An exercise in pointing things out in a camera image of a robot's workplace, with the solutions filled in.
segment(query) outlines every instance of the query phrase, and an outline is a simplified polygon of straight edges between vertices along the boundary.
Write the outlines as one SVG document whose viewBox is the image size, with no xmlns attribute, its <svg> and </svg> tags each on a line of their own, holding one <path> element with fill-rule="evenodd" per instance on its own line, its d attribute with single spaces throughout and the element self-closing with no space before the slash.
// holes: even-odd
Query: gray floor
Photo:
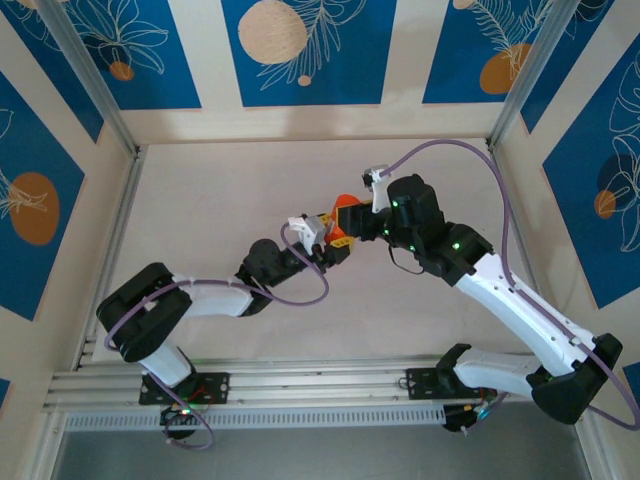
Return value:
<svg viewBox="0 0 640 480">
<path fill-rule="evenodd" d="M 206 452 L 152 432 L 66 434 L 56 480 L 590 478 L 572 427 L 504 405 L 464 438 L 442 427 L 225 430 Z"/>
</svg>

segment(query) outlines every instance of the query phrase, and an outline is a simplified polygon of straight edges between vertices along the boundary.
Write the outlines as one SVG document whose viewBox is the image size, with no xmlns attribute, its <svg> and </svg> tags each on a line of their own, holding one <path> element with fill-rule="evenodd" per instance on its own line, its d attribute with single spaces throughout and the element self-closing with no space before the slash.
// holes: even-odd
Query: metal frame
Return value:
<svg viewBox="0 0 640 480">
<path fill-rule="evenodd" d="M 138 156 L 139 149 L 120 115 L 113 96 L 109 92 L 88 52 L 82 45 L 69 18 L 56 0 L 36 0 L 39 13 L 54 39 L 61 47 L 74 72 L 87 89 L 98 110 L 114 129 L 122 146 L 131 153 L 132 165 L 123 189 L 108 247 L 100 275 L 96 281 L 91 310 L 87 312 L 83 338 L 79 339 L 72 371 L 59 372 L 53 376 L 43 413 L 38 416 L 33 441 L 29 445 L 29 462 L 24 465 L 21 478 L 29 480 L 49 479 L 61 444 L 61 433 L 67 426 L 78 429 L 90 424 L 92 429 L 157 428 L 148 419 L 155 418 L 158 408 L 137 405 L 141 385 L 140 367 L 123 363 L 91 362 L 95 347 L 97 319 L 94 311 L 106 295 L 112 279 L 115 263 L 122 245 L 135 192 L 142 172 L 146 149 Z M 522 107 L 544 65 L 560 39 L 575 7 L 580 0 L 557 2 L 555 10 L 545 22 L 532 48 L 521 74 L 508 94 L 504 108 L 499 115 L 491 135 L 487 140 L 489 150 L 495 154 L 495 147 Z M 494 159 L 500 168 L 500 158 Z M 529 277 L 535 281 L 531 263 L 524 249 L 524 242 L 518 229 L 517 205 L 512 206 L 513 231 L 521 247 Z M 218 420 L 212 418 L 217 428 L 234 425 L 238 419 L 257 418 L 266 412 L 270 415 L 288 415 L 297 412 L 318 411 L 331 413 L 362 412 L 363 415 L 377 412 L 405 412 L 410 424 L 440 421 L 442 402 L 410 401 L 408 392 L 398 385 L 404 370 L 410 367 L 433 367 L 438 357 L 378 358 L 362 360 L 314 360 L 314 361 L 207 361 L 199 364 L 202 371 L 227 371 L 232 373 L 229 390 L 229 404 L 216 407 Z M 417 410 L 435 412 L 428 418 L 418 418 L 407 412 Z M 576 425 L 589 469 L 594 478 L 617 479 L 612 452 L 601 441 L 599 419 L 586 414 Z M 295 421 L 280 422 L 290 428 Z M 309 421 L 311 426 L 327 426 L 324 420 Z M 242 423 L 243 428 L 251 425 L 269 425 L 273 422 Z"/>
<path fill-rule="evenodd" d="M 114 130 L 116 139 L 134 157 L 137 146 L 111 91 L 98 67 L 82 43 L 82 39 L 57 0 L 35 0 L 38 15 L 60 47 L 67 62 L 89 94 L 100 115 Z"/>
<path fill-rule="evenodd" d="M 513 82 L 500 115 L 491 129 L 488 139 L 490 149 L 500 143 L 513 121 L 520 115 L 525 100 L 540 78 L 542 70 L 560 41 L 565 28 L 573 18 L 580 1 L 563 0 L 556 2 L 551 9 L 551 14 L 540 28 L 531 51 L 527 55 L 527 60 Z"/>
</svg>

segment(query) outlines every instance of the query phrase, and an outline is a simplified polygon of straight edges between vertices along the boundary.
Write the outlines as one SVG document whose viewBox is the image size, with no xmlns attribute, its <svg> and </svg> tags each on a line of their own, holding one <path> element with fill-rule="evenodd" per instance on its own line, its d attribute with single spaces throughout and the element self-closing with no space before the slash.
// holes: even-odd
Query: vent grille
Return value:
<svg viewBox="0 0 640 480">
<path fill-rule="evenodd" d="M 214 429 L 366 427 L 391 425 L 442 425 L 440 405 L 360 408 L 296 408 L 219 410 L 207 412 L 205 419 Z M 67 432 L 144 431 L 160 427 L 160 412 L 73 413 Z M 203 428 L 195 419 L 176 430 Z"/>
</svg>

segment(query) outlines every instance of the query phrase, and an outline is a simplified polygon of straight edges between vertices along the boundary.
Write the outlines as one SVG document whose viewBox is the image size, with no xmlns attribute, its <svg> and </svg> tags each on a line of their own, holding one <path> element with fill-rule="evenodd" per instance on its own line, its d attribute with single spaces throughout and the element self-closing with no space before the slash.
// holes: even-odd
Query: orange circle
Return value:
<svg viewBox="0 0 640 480">
<path fill-rule="evenodd" d="M 40 173 L 23 173 L 11 183 L 9 197 L 14 200 L 9 215 L 18 236 L 36 246 L 49 243 L 60 220 L 58 192 L 51 180 Z"/>
<path fill-rule="evenodd" d="M 491 95 L 508 93 L 516 79 L 514 70 L 516 74 L 520 71 L 524 60 L 529 55 L 529 50 L 531 50 L 531 44 L 518 43 L 491 57 L 480 74 L 480 88 Z"/>
<path fill-rule="evenodd" d="M 109 65 L 109 73 L 122 82 L 133 79 L 133 68 L 124 62 L 113 62 Z"/>
<path fill-rule="evenodd" d="M 596 214 L 603 219 L 611 217 L 616 211 L 616 196 L 609 190 L 602 190 L 593 202 Z"/>
<path fill-rule="evenodd" d="M 311 85 L 311 77 L 309 75 L 302 75 L 298 78 L 298 85 L 301 87 L 308 87 Z"/>
</svg>

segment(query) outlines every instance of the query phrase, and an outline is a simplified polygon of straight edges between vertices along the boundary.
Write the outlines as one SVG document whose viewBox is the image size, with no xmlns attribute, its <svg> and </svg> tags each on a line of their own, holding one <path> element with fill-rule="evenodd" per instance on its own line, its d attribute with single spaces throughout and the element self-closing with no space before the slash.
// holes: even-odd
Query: metal bar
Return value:
<svg viewBox="0 0 640 480">
<path fill-rule="evenodd" d="M 15 478 L 20 480 L 50 480 L 62 443 L 67 414 L 40 413 L 35 419 L 33 441 L 25 445 L 26 463 Z"/>
<path fill-rule="evenodd" d="M 581 0 L 564 0 L 554 2 L 549 16 L 542 24 L 540 32 L 527 56 L 520 73 L 507 94 L 495 125 L 489 135 L 490 146 L 497 145 L 517 118 L 524 102 L 531 93 L 540 74 L 549 61 L 553 50 L 562 37 L 565 28 L 573 18 Z"/>
<path fill-rule="evenodd" d="M 78 366 L 87 360 L 87 358 L 90 359 L 90 356 L 82 358 L 82 353 L 89 352 L 92 347 L 89 347 L 88 344 L 95 344 L 96 341 L 95 330 L 98 320 L 95 316 L 95 311 L 100 302 L 106 297 L 111 285 L 116 260 L 120 254 L 122 240 L 129 221 L 129 215 L 131 214 L 131 208 L 133 207 L 133 199 L 135 198 L 135 193 L 138 188 L 146 155 L 147 148 L 144 147 L 140 150 L 139 155 L 137 155 L 129 168 L 127 180 L 122 190 L 120 203 L 118 205 L 118 210 L 113 221 L 113 226 L 111 227 L 107 250 L 100 267 L 100 274 L 94 289 L 91 306 L 89 307 L 89 311 L 85 314 L 84 334 L 78 340 L 78 344 L 76 345 L 76 353 L 71 365 L 72 370 L 78 368 Z"/>
<path fill-rule="evenodd" d="M 219 361 L 199 371 L 231 373 L 228 404 L 215 408 L 327 407 L 411 404 L 398 380 L 407 368 L 434 367 L 433 357 L 326 361 Z M 131 365 L 82 368 L 54 375 L 45 411 L 139 410 L 140 368 Z M 469 399 L 424 401 L 459 404 Z"/>
<path fill-rule="evenodd" d="M 584 453 L 592 478 L 601 480 L 619 480 L 625 478 L 620 473 L 615 453 L 602 434 L 602 418 L 586 411 L 576 424 L 576 433 Z"/>
<path fill-rule="evenodd" d="M 89 94 L 100 115 L 111 125 L 122 147 L 134 156 L 137 152 L 133 135 L 129 131 L 120 109 L 102 75 L 91 59 L 80 35 L 58 0 L 34 0 L 38 14 L 51 32 L 60 51 Z"/>
</svg>

